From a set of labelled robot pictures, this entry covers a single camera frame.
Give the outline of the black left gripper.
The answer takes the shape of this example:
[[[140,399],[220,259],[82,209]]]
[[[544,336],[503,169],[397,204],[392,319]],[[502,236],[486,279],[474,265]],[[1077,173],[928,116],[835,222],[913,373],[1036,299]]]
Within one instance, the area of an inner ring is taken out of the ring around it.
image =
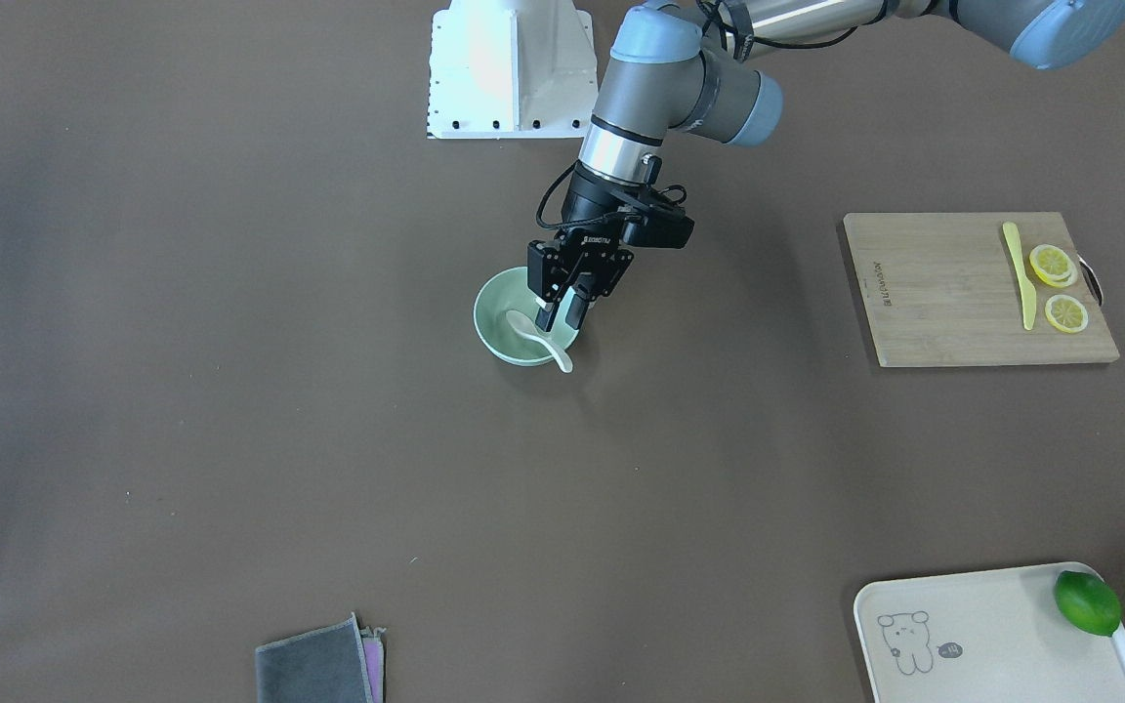
[[[616,288],[634,246],[682,249],[693,232],[683,186],[626,186],[568,165],[537,205],[537,225],[554,233],[528,244],[526,286],[544,333],[580,332],[590,307]]]

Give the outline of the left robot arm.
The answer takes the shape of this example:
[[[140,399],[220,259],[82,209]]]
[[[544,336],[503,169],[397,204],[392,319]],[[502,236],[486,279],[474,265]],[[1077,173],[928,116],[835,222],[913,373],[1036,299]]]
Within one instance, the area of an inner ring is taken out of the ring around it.
[[[1023,65],[1064,67],[1125,21],[1125,1],[646,1],[626,13],[554,237],[528,245],[536,326],[580,328],[634,247],[680,249],[693,220],[678,186],[657,188],[669,132],[754,146],[776,128],[784,94],[764,55],[817,52],[891,17],[955,22]]]

